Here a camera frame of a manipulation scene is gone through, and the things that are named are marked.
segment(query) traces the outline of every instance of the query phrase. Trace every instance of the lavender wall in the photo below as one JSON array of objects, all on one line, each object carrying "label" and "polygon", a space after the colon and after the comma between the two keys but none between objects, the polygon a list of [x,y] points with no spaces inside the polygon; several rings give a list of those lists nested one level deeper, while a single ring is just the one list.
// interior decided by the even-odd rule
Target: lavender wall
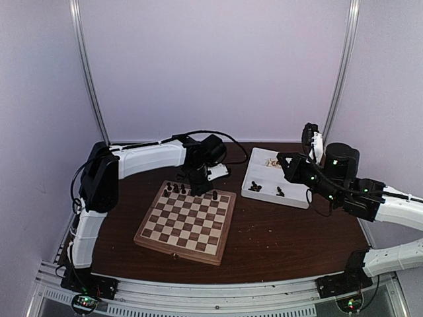
[{"label": "lavender wall", "polygon": [[297,141],[304,122],[325,122],[349,3],[82,1],[110,138],[202,128]]},{"label": "lavender wall", "polygon": [[67,0],[2,1],[0,47],[0,314],[14,317],[58,249],[70,179],[99,134]]},{"label": "lavender wall", "polygon": [[[361,152],[359,176],[423,197],[423,2],[362,1],[352,62],[329,141]],[[370,223],[378,248],[423,232]],[[423,269],[399,272],[412,316],[423,311]]]}]

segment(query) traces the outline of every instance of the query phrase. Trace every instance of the white arm segment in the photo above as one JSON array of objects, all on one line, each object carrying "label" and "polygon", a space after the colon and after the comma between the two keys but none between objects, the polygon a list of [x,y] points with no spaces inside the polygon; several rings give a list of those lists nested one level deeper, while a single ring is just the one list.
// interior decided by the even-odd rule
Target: white arm segment
[{"label": "white arm segment", "polygon": [[72,260],[75,269],[85,269],[93,262],[94,245],[98,237],[101,224],[107,213],[97,213],[85,209],[84,199],[81,199],[82,207],[79,215],[79,224],[73,242],[69,243],[67,253],[72,246]]},{"label": "white arm segment", "polygon": [[408,200],[383,195],[385,203],[379,206],[375,220],[398,223],[423,231],[423,203],[413,201],[411,200],[413,196],[402,193],[389,186],[385,188],[384,191],[408,196]]},{"label": "white arm segment", "polygon": [[[423,203],[411,200],[413,196],[392,187],[387,187],[384,191],[408,196],[408,200],[383,195],[385,203],[379,206],[375,220],[423,230]],[[363,270],[368,277],[423,266],[423,239],[392,248],[370,250],[365,255],[364,263]]]},{"label": "white arm segment", "polygon": [[388,249],[370,250],[364,257],[368,277],[423,266],[423,239]]},{"label": "white arm segment", "polygon": [[[122,147],[112,146],[110,150]],[[147,170],[184,164],[186,149],[180,141],[113,152],[119,157],[119,179]]]},{"label": "white arm segment", "polygon": [[323,136],[319,132],[315,132],[313,141],[311,142],[310,158],[316,159],[316,163],[320,164],[323,157]]}]

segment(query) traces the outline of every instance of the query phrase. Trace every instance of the wooden table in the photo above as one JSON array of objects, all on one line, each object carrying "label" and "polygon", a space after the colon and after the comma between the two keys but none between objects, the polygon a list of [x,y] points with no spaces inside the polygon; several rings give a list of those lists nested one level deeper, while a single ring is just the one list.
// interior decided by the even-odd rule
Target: wooden table
[{"label": "wooden table", "polygon": [[[246,150],[262,147],[281,152],[300,151],[296,143],[245,143]],[[228,144],[227,160],[242,152]],[[175,180],[177,168],[163,168],[120,181],[119,204],[104,220],[93,254],[93,272],[129,279],[167,283],[246,283],[281,281],[342,271],[354,250],[367,248],[356,218],[341,210],[324,218],[311,209],[296,209],[241,197],[247,163],[231,166],[230,178],[214,187],[237,193],[232,225],[220,266],[142,248],[133,242],[157,190]],[[315,196],[315,206],[327,212],[328,203]]]}]

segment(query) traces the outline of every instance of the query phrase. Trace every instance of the white tray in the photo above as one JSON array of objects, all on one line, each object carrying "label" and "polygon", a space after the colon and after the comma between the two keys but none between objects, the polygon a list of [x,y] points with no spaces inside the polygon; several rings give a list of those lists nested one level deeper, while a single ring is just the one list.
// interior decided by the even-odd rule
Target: white tray
[{"label": "white tray", "polygon": [[[258,147],[252,149],[249,167],[245,173],[241,188],[241,195],[280,205],[307,209],[309,207],[305,197],[307,186],[289,183],[285,179],[284,171],[281,168],[266,165],[268,159],[276,159],[277,154],[278,152],[260,149]],[[259,192],[249,190],[252,182],[256,182],[257,185],[262,186]],[[285,197],[276,195],[278,193],[278,186],[285,194]]]}]

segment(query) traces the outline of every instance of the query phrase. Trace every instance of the robotic arm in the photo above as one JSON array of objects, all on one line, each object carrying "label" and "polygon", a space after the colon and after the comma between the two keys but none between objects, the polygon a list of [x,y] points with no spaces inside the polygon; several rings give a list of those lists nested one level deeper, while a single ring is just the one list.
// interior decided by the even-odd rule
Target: robotic arm
[{"label": "robotic arm", "polygon": [[214,134],[203,141],[186,134],[139,145],[109,147],[104,142],[96,143],[82,166],[79,197],[73,197],[77,216],[61,286],[79,292],[85,289],[84,293],[96,297],[114,297],[117,281],[91,275],[91,264],[101,224],[118,203],[119,180],[147,170],[181,166],[191,194],[202,195],[213,189],[212,180],[229,175],[226,166],[218,161],[226,151],[223,141]]},{"label": "robotic arm", "polygon": [[[305,184],[314,194],[330,203],[331,209],[367,221],[388,221],[423,230],[423,199],[400,192],[377,180],[357,178],[360,153],[343,143],[326,148],[325,163],[320,165],[323,142],[317,125],[308,123],[303,130],[303,149],[309,155],[279,153],[285,179]],[[370,277],[423,265],[423,239],[382,250],[353,252],[345,272],[317,280],[322,298],[355,291],[372,284]]]}]

